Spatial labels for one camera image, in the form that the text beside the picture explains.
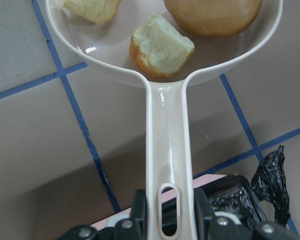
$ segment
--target bun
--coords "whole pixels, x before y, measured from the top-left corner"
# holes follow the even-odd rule
[[[178,26],[200,37],[229,37],[256,19],[262,0],[164,0]]]
[[[96,24],[104,24],[116,16],[120,1],[65,0],[63,6],[86,20]]]
[[[135,64],[151,78],[176,74],[192,56],[194,43],[182,36],[160,14],[153,13],[131,37],[129,54]]]

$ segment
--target blue grout line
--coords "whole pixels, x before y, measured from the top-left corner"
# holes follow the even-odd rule
[[[292,220],[291,217],[288,219],[288,227],[289,227],[289,229],[290,229],[292,232],[298,234],[298,230],[297,230],[297,228],[296,228],[296,226],[295,226],[295,224],[294,224],[294,221]]]
[[[36,0],[32,0],[32,8],[33,8],[36,18],[40,24],[40,28],[42,30],[43,36],[45,37],[46,44],[48,45],[48,48],[52,55],[55,66],[56,66],[57,70],[63,70],[63,65],[59,58],[57,49],[52,41],[48,26],[45,22],[44,16],[42,15],[39,4]]]
[[[256,158],[258,159],[258,161],[260,163],[264,159],[264,157],[262,156],[262,153],[258,148],[257,141],[256,141],[256,139],[255,139],[250,127],[249,127],[249,124],[246,120],[246,117],[245,117],[244,113],[242,112],[242,109],[241,109],[241,107],[240,107],[240,105],[237,101],[237,98],[236,98],[236,96],[235,96],[235,94],[234,94],[234,92],[233,92],[233,90],[232,90],[232,88],[231,88],[231,86],[228,82],[228,79],[227,79],[225,74],[222,74],[220,76],[220,79],[221,79],[221,82],[224,86],[224,89],[225,89],[226,93],[228,94],[228,97],[229,97],[229,99],[232,103],[232,106],[235,110],[235,113],[237,114],[237,116],[239,118],[239,121],[240,121],[240,123],[243,127],[243,130],[244,130],[244,132],[245,132],[245,134],[246,134],[246,136],[247,136],[247,138],[250,142],[250,145],[251,145],[252,149],[255,151]]]
[[[261,150],[268,149],[298,135],[300,135],[300,127],[261,144],[259,148]]]
[[[96,169],[97,169],[97,171],[98,171],[98,173],[101,177],[101,181],[102,181],[103,185],[106,186],[105,190],[108,194],[108,197],[109,197],[109,200],[110,200],[111,205],[113,207],[113,210],[114,210],[115,213],[118,213],[118,212],[121,211],[120,206],[117,202],[117,199],[116,199],[116,196],[115,196],[113,190],[111,189],[111,187],[109,185],[109,182],[108,182],[108,179],[107,179],[106,174],[104,172],[102,162],[101,162],[101,159],[100,159],[99,154],[97,152],[97,149],[96,149],[94,143],[92,142],[92,140],[90,139],[89,130],[88,130],[88,127],[87,127],[86,122],[84,120],[84,116],[83,116],[83,114],[82,114],[82,112],[79,108],[79,105],[78,105],[77,100],[75,98],[74,92],[71,89],[71,86],[69,84],[67,76],[66,75],[61,76],[61,81],[62,81],[63,87],[65,89],[65,92],[68,96],[68,99],[71,103],[71,106],[72,106],[72,109],[74,111],[75,117],[76,117],[76,119],[78,121],[78,124],[81,128],[81,131],[83,133],[86,144],[87,144],[87,146],[89,148],[89,151],[92,155],[93,162],[94,162],[94,164],[96,166]]]
[[[2,91],[2,92],[0,92],[0,99],[6,98],[6,97],[11,96],[13,94],[17,94],[17,93],[22,92],[24,90],[27,90],[27,89],[30,89],[32,87],[38,86],[40,84],[46,83],[46,82],[48,82],[48,81],[50,81],[54,78],[55,78],[54,74],[49,74],[49,75],[40,77],[38,79],[29,81],[27,83],[15,86],[15,87],[10,88],[8,90]]]
[[[75,114],[75,117],[77,119],[77,122],[80,126],[80,129],[82,131],[82,134],[83,134],[83,137],[86,141],[86,144],[90,150],[90,153],[92,155],[92,159],[93,159],[93,162],[96,166],[96,169],[99,173],[99,176],[101,178],[101,181],[105,187],[105,190],[106,190],[106,193],[108,195],[108,198],[111,202],[111,205],[112,205],[112,208],[114,210],[115,213],[118,213],[121,211],[120,209],[120,206],[119,206],[119,203],[117,201],[117,198],[114,194],[114,191],[112,190],[110,184],[109,184],[109,181],[106,177],[106,174],[103,170],[103,167],[102,167],[102,163],[101,163],[101,159],[99,157],[99,154],[97,152],[97,149],[94,145],[94,143],[92,142],[92,140],[90,139],[90,135],[89,135],[89,130],[88,130],[88,127],[87,127],[87,124],[84,120],[84,117],[82,115],[82,112],[79,108],[79,105],[78,105],[78,102],[76,100],[76,97],[71,89],[71,86],[70,86],[70,83],[68,81],[68,78],[66,76],[67,74],[67,70],[69,70],[69,68],[66,68],[64,69],[63,68],[63,65],[62,65],[62,62],[61,62],[61,59],[58,55],[58,52],[57,52],[57,49],[53,43],[53,40],[51,38],[51,35],[50,35],[50,32],[49,32],[49,29],[48,29],[48,26],[44,20],[44,17],[42,15],[42,12],[40,10],[40,7],[38,5],[38,2],[36,0],[32,0],[32,7],[34,9],[34,12],[35,12],[35,15],[37,17],[37,20],[39,22],[39,25],[41,27],[41,30],[43,32],[43,35],[44,37],[46,38],[46,43],[47,43],[47,46],[50,50],[50,53],[51,53],[51,56],[53,58],[53,61],[54,61],[54,64],[57,68],[57,72],[55,73],[55,76],[59,76],[61,78],[61,82],[62,82],[62,85],[64,87],[64,90],[68,96],[68,99],[70,101],[70,104],[72,106],[72,109],[73,109],[73,112]]]
[[[213,166],[213,167],[211,167],[211,168],[195,175],[193,178],[196,179],[196,178],[201,177],[205,174],[215,174],[218,171],[226,169],[226,168],[230,167],[231,165],[239,163],[239,162],[241,162],[241,161],[243,161],[243,160],[245,160],[245,159],[247,159],[247,158],[249,158],[253,155],[255,155],[255,151],[253,149],[250,149],[250,150],[248,150],[244,153],[241,153],[237,156],[234,156],[234,157],[232,157],[232,158],[230,158],[226,161],[223,161],[223,162],[221,162],[221,163],[219,163],[219,164],[217,164],[217,165],[215,165],[215,166]]]
[[[81,63],[78,63],[78,64],[75,64],[75,65],[72,65],[70,67],[65,68],[64,73],[65,74],[73,73],[73,72],[78,71],[80,69],[86,68],[87,66],[88,65],[85,62],[81,62]],[[51,81],[55,78],[58,78],[60,76],[61,76],[60,72],[56,71],[52,74],[48,74],[48,75],[39,77],[37,79],[34,79],[32,81],[26,82],[24,84],[21,84],[21,85],[12,87],[10,89],[1,91],[0,92],[0,99],[4,99],[4,98],[9,97],[13,94],[17,94],[17,93],[20,93],[24,90],[33,88],[33,87],[41,85],[41,84],[44,84],[44,83],[46,83],[48,81]]]

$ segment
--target pan handle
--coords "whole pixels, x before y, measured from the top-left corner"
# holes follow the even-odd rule
[[[147,240],[196,240],[186,81],[146,86]],[[162,193],[176,195],[176,231],[162,230]]]

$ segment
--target handle hole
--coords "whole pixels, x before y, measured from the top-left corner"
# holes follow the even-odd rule
[[[173,187],[165,187],[161,192],[161,229],[164,235],[171,237],[178,227],[177,209],[179,201],[177,191]]]

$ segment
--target floor tile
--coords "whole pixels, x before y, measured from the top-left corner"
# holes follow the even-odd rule
[[[101,156],[115,154],[115,149],[145,134],[143,88],[100,77],[91,67],[69,74],[68,79]]]
[[[300,1],[284,1],[273,38],[227,74],[258,144],[300,127]]]
[[[102,158],[104,171],[122,210],[131,207],[135,191],[146,188],[145,135]]]
[[[90,225],[113,215],[94,164],[37,189],[32,240],[56,239],[78,225]]]
[[[33,190],[0,202],[0,239],[33,240],[38,208],[38,191]]]
[[[0,1],[0,92],[55,71],[31,1]]]
[[[0,100],[0,201],[91,162],[58,78]]]
[[[193,174],[251,149],[219,78],[187,89]]]

